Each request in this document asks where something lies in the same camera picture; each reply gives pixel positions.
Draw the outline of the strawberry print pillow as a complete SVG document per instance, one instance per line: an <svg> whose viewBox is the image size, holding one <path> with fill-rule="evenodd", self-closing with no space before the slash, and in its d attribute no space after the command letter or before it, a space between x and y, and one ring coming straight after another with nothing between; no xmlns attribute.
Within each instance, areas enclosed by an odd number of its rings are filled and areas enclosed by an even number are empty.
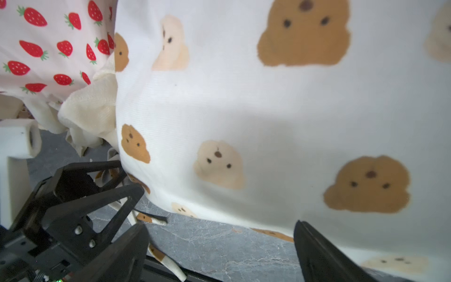
<svg viewBox="0 0 451 282"><path fill-rule="evenodd" d="M60 106L93 81L114 47L116 1L2 1L1 93L60 134Z"/></svg>

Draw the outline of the cream bear pillowcase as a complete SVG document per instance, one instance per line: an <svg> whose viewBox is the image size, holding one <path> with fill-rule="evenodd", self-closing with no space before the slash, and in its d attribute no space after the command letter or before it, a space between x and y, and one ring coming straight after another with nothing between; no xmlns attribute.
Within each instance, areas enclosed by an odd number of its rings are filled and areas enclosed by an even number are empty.
<svg viewBox="0 0 451 282"><path fill-rule="evenodd" d="M158 207L451 279L449 1L119 1L59 118Z"/></svg>

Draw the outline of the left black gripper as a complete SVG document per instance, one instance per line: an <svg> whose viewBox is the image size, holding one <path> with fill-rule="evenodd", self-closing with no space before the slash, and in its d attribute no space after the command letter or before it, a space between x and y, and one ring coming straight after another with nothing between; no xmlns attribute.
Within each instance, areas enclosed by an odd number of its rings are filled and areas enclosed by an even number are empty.
<svg viewBox="0 0 451 282"><path fill-rule="evenodd" d="M138 282L149 243L144 224L114 239L144 190L118 187L127 177L120 161L71 163L39 182L1 240L1 281L34 270L71 282ZM102 227L93 216L124 200Z"/></svg>

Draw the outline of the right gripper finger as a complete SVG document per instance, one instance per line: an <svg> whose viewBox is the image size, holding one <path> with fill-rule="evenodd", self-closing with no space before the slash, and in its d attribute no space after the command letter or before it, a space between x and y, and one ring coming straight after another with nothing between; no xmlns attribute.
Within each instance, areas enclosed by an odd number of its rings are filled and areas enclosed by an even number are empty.
<svg viewBox="0 0 451 282"><path fill-rule="evenodd" d="M375 281L305 221L295 225L294 245L305 282Z"/></svg>

